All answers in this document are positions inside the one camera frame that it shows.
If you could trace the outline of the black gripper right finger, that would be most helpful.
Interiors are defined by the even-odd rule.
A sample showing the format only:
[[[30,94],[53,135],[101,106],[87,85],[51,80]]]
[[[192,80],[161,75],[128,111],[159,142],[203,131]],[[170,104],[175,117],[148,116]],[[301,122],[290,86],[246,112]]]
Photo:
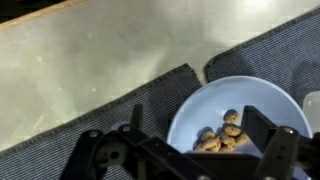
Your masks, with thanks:
[[[277,126],[254,106],[245,106],[242,115],[241,129],[248,135],[249,144],[244,152],[261,157]]]

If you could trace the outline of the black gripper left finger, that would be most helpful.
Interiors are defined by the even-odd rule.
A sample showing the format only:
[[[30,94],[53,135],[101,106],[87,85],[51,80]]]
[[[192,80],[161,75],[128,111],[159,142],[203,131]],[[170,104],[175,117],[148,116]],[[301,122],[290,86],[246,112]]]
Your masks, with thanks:
[[[140,129],[143,123],[143,105],[136,104],[133,108],[132,117],[130,120],[130,125]]]

